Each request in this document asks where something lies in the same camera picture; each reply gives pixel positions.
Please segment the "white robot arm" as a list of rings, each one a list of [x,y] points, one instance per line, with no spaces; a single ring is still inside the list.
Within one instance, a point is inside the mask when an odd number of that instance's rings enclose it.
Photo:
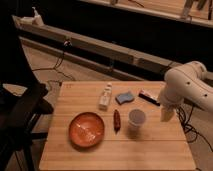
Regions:
[[[165,73],[165,86],[158,95],[158,102],[162,105],[162,122],[170,121],[175,114],[174,110],[185,99],[213,113],[213,87],[204,82],[206,74],[205,65],[199,61],[176,66]]]

